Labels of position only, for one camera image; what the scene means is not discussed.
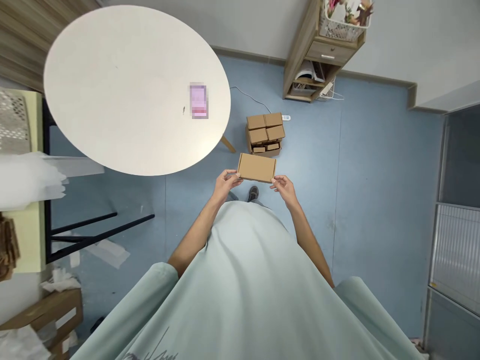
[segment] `black metal bar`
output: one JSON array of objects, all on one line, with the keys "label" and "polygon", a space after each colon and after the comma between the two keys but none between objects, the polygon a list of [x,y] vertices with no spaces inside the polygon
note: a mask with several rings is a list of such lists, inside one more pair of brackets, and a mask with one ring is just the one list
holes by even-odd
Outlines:
[{"label": "black metal bar", "polygon": [[64,233],[68,230],[73,230],[73,229],[76,229],[76,228],[81,228],[82,226],[85,226],[85,225],[98,223],[99,221],[102,221],[102,220],[105,220],[105,219],[110,219],[110,218],[116,217],[117,215],[118,215],[118,212],[112,212],[112,213],[107,214],[107,215],[102,215],[102,216],[94,217],[94,218],[91,218],[91,219],[88,219],[88,220],[76,222],[76,223],[71,224],[71,225],[62,226],[62,227],[53,229],[50,232],[50,235],[61,234],[61,233]]},{"label": "black metal bar", "polygon": [[[42,99],[41,103],[41,114],[42,114],[42,146],[41,151],[45,154],[50,155],[50,114],[49,107],[45,98]],[[52,232],[52,206],[50,200],[45,200],[43,202],[43,213],[44,213],[44,224],[45,224],[45,258],[48,259],[52,254],[52,242],[50,240]]]},{"label": "black metal bar", "polygon": [[109,238],[113,235],[116,235],[118,233],[121,233],[127,229],[130,229],[130,228],[133,228],[134,226],[136,225],[139,225],[141,223],[144,223],[150,219],[153,219],[155,217],[154,214],[151,214],[151,215],[148,215],[148,216],[145,216],[145,217],[142,217],[141,219],[138,219],[138,220],[135,220],[135,221],[132,221],[132,222],[129,222],[125,225],[122,225],[122,226],[119,226],[119,227],[116,227],[112,230],[109,230],[109,231],[106,231],[104,233],[101,233],[99,235],[96,235],[96,236],[92,236],[91,238],[87,239],[87,240],[83,240],[81,242],[77,242],[73,245],[70,245],[69,247],[65,247],[57,252],[54,252],[53,254],[51,254],[51,256],[49,256],[47,258],[47,264],[49,263],[52,263],[54,262],[55,260],[58,260],[58,259],[61,259],[63,257],[66,257],[67,255],[70,255],[78,250],[81,250],[81,249],[84,249],[90,245],[93,245],[95,243],[98,243],[99,241],[101,240],[104,240],[106,238]]},{"label": "black metal bar", "polygon": [[61,241],[64,243],[79,243],[83,240],[88,240],[93,236],[52,236],[51,241]]}]

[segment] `wooden shelf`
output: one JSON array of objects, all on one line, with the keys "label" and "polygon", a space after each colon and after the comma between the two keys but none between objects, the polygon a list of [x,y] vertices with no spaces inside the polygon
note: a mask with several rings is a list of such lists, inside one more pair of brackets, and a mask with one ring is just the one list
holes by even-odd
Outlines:
[{"label": "wooden shelf", "polygon": [[[283,71],[283,98],[311,103],[332,81],[338,72],[349,62],[353,55],[365,43],[366,31],[356,41],[340,41],[320,36],[320,13],[324,9],[323,2],[327,0],[309,0],[303,15],[295,40],[290,48]],[[325,82],[310,78],[295,80],[304,60],[319,62],[325,76]],[[290,95],[293,84],[315,87],[312,95]]]},{"label": "wooden shelf", "polygon": [[293,83],[294,84],[310,85],[310,86],[315,86],[315,87],[319,87],[319,88],[323,88],[325,86],[324,82],[318,82],[318,81],[315,81],[315,80],[313,80],[311,78],[308,78],[308,77],[299,77],[298,79],[293,80]]},{"label": "wooden shelf", "polygon": [[285,96],[285,99],[305,101],[308,103],[312,101],[312,98],[310,96],[298,96],[298,95],[290,95],[290,94],[287,94]]}]

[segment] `table top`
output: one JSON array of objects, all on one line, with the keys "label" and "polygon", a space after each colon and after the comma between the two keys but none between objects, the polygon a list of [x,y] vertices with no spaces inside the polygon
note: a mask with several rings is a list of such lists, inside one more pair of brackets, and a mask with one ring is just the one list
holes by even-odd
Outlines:
[{"label": "table top", "polygon": [[[69,24],[45,64],[48,107],[92,160],[134,175],[166,175],[207,156],[230,117],[219,58],[192,28],[161,11],[119,5]],[[208,119],[192,118],[191,83],[208,93]]]},{"label": "table top", "polygon": [[[8,89],[23,96],[28,115],[30,146],[32,152],[44,150],[42,95],[34,91]],[[44,202],[36,201],[24,210],[4,211],[6,218],[13,219],[20,250],[20,259],[14,273],[39,273],[45,270],[45,212]]]}]

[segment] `small cardboard box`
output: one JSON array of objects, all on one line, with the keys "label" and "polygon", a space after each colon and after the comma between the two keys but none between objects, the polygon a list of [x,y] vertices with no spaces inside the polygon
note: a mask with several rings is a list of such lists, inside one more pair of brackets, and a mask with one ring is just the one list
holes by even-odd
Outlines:
[{"label": "small cardboard box", "polygon": [[264,115],[247,116],[246,123],[248,125],[248,130],[264,128],[265,116]]},{"label": "small cardboard box", "polygon": [[252,148],[252,143],[250,142],[250,135],[249,135],[248,126],[245,126],[245,132],[246,132],[246,146],[247,146],[248,152],[250,154],[255,154],[255,155],[263,156],[263,157],[267,157],[267,158],[271,158],[271,157],[280,155],[280,150],[282,149],[282,142],[281,141],[273,144],[273,145],[278,145],[278,147],[274,150],[268,150],[267,149],[265,152],[254,152],[254,150],[253,150],[254,147]]},{"label": "small cardboard box", "polygon": [[265,114],[263,115],[265,118],[265,127],[266,128],[273,128],[275,126],[283,125],[284,121],[282,120],[282,113],[275,112],[273,114]]},{"label": "small cardboard box", "polygon": [[281,140],[285,137],[285,130],[283,125],[269,127],[268,129],[266,129],[266,133],[268,135],[268,141]]},{"label": "small cardboard box", "polygon": [[12,317],[0,330],[20,329],[30,325],[36,332],[54,322],[56,336],[52,344],[65,339],[84,319],[82,310],[82,292],[80,289],[54,292],[25,311]]},{"label": "small cardboard box", "polygon": [[280,149],[280,143],[274,143],[266,146],[266,149],[269,150],[275,150],[275,149]]},{"label": "small cardboard box", "polygon": [[269,140],[269,137],[267,135],[267,129],[265,129],[264,127],[256,130],[249,130],[248,137],[250,138],[250,143],[252,145],[261,144]]},{"label": "small cardboard box", "polygon": [[59,343],[52,346],[48,351],[54,356],[53,360],[68,360],[70,359],[70,336],[67,336]]},{"label": "small cardboard box", "polygon": [[261,183],[271,183],[275,176],[277,159],[263,156],[240,154],[238,161],[238,172],[240,178],[245,180],[255,180]]}]

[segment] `pink phone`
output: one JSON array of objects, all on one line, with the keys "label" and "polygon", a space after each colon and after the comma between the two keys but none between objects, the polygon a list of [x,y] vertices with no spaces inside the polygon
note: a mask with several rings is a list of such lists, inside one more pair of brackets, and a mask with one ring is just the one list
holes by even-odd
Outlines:
[{"label": "pink phone", "polygon": [[205,85],[190,85],[190,109],[193,119],[209,118],[209,100]]}]

